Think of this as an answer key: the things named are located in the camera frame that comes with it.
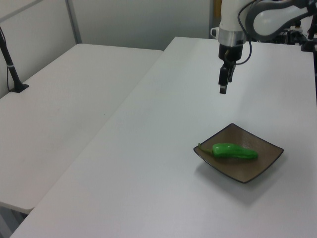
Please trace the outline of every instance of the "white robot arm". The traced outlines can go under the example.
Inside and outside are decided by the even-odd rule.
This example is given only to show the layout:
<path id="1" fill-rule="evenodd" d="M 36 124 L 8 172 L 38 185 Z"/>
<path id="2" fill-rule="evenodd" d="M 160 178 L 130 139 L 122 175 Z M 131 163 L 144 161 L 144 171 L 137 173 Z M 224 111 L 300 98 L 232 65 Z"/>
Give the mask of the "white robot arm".
<path id="1" fill-rule="evenodd" d="M 317 0 L 223 0 L 218 41 L 220 93 L 232 81 L 235 65 L 242 55 L 247 36 L 270 40 L 294 21 L 317 13 Z"/>

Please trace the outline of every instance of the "green pepper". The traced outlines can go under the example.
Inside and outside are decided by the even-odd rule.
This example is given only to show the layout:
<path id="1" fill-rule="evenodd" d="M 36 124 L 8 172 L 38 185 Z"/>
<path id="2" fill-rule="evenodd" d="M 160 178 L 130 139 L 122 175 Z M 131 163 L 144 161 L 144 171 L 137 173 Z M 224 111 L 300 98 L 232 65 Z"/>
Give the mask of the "green pepper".
<path id="1" fill-rule="evenodd" d="M 239 159 L 255 159 L 258 153 L 254 150 L 243 148 L 231 143 L 218 143 L 212 146 L 212 149 L 205 149 L 199 143 L 198 147 L 216 158 L 239 158 Z"/>

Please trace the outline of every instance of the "wall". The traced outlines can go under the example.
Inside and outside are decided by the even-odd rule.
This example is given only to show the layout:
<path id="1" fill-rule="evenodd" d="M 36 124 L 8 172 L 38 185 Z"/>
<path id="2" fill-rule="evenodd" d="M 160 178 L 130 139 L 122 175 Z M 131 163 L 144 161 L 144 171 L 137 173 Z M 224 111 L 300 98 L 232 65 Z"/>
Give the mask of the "wall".
<path id="1" fill-rule="evenodd" d="M 65 0 L 36 2 L 16 15 L 9 14 L 9 18 L 4 17 L 5 20 L 0 22 L 22 82 L 75 45 Z M 6 93 L 6 63 L 1 54 L 0 98 Z"/>
<path id="2" fill-rule="evenodd" d="M 83 43 L 164 50 L 208 38 L 211 0 L 69 0 Z"/>

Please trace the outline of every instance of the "cable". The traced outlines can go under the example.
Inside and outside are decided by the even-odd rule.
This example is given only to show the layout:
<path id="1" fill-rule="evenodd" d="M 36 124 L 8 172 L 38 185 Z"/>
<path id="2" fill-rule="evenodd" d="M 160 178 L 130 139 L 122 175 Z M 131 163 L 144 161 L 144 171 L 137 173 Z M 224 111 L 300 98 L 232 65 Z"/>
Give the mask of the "cable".
<path id="1" fill-rule="evenodd" d="M 0 33 L 1 33 L 2 38 L 4 39 L 4 43 L 5 43 L 5 45 L 6 45 L 6 39 L 5 39 L 5 36 L 4 36 L 4 33 L 3 33 L 1 27 L 0 27 Z"/>
<path id="2" fill-rule="evenodd" d="M 246 59 L 245 61 L 243 61 L 243 62 L 241 62 L 241 63 L 237 63 L 236 65 L 242 65 L 242 64 L 246 63 L 246 62 L 250 59 L 250 57 L 251 57 L 251 55 L 252 55 L 251 39 L 250 39 L 250 36 L 249 36 L 248 32 L 246 31 L 246 29 L 245 29 L 244 26 L 242 25 L 242 22 L 241 22 L 241 20 L 240 20 L 240 14 L 243 12 L 244 9 L 246 9 L 248 6 L 250 6 L 250 5 L 253 4 L 253 3 L 254 3 L 254 1 L 251 1 L 250 3 L 248 3 L 248 4 L 245 5 L 245 6 L 239 11 L 239 13 L 238 13 L 238 22 L 239 22 L 239 25 L 241 26 L 241 28 L 242 28 L 244 34 L 247 36 L 247 38 L 249 38 L 248 41 L 249 41 L 249 46 L 250 46 L 250 52 L 249 52 L 249 56 L 247 57 L 247 59 Z"/>
<path id="3" fill-rule="evenodd" d="M 5 36 L 4 36 L 4 33 L 3 33 L 1 27 L 0 27 L 0 33 L 1 33 L 1 37 L 4 40 L 4 44 L 6 46 L 6 39 L 5 39 Z M 6 66 L 6 87 L 8 88 L 8 91 L 11 92 L 11 90 L 9 88 L 9 67 L 8 66 Z"/>

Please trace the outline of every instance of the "brown plate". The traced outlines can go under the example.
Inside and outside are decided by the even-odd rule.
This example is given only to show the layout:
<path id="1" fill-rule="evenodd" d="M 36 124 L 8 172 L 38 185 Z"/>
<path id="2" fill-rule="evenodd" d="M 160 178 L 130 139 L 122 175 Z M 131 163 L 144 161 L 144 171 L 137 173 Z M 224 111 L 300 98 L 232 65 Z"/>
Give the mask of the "brown plate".
<path id="1" fill-rule="evenodd" d="M 215 158 L 196 146 L 194 151 L 208 164 L 224 175 L 242 183 L 247 183 L 267 170 L 283 153 L 283 149 L 247 132 L 235 124 L 230 124 L 202 143 L 203 148 L 211 149 L 216 143 L 234 143 L 257 151 L 258 157 L 252 160 L 237 158 Z"/>

